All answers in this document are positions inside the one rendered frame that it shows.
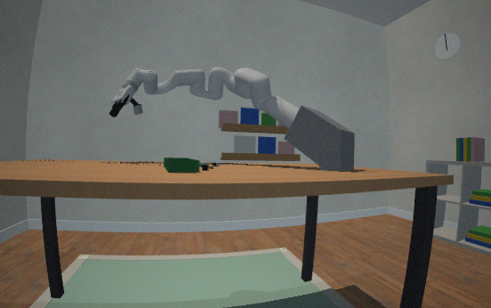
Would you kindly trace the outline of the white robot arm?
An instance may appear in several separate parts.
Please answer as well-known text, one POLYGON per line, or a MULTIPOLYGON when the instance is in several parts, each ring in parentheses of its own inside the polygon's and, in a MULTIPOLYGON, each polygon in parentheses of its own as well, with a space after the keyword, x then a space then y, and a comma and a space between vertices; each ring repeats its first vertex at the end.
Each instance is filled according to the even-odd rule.
POLYGON ((212 100, 219 100, 223 96, 224 83, 228 90, 242 98, 252 99, 256 109, 269 114, 288 129, 298 112, 298 108, 291 103, 278 96, 272 97, 270 79, 261 72, 249 68, 238 69, 235 74, 223 68, 211 69, 208 77, 208 92, 205 89, 205 73, 201 69, 177 70, 167 81, 158 84, 155 71, 137 68, 127 78, 125 84, 131 85, 136 92, 142 82, 144 91, 148 94, 167 93, 176 86, 190 85, 191 94, 212 100))

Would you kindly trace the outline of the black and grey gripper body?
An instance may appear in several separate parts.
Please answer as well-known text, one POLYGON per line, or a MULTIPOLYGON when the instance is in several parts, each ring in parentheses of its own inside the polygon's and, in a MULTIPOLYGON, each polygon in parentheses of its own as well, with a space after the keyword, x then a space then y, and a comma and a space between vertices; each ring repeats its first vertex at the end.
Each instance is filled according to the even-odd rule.
POLYGON ((112 100, 112 102, 116 102, 117 103, 122 100, 121 102, 124 101, 124 99, 127 97, 127 95, 129 95, 129 98, 128 98, 128 101, 126 103, 126 105, 130 102, 130 100, 132 99, 133 95, 135 94, 135 89, 131 86, 131 85, 128 85, 128 84, 124 84, 122 86, 122 89, 117 93, 117 95, 115 96, 115 98, 112 100))

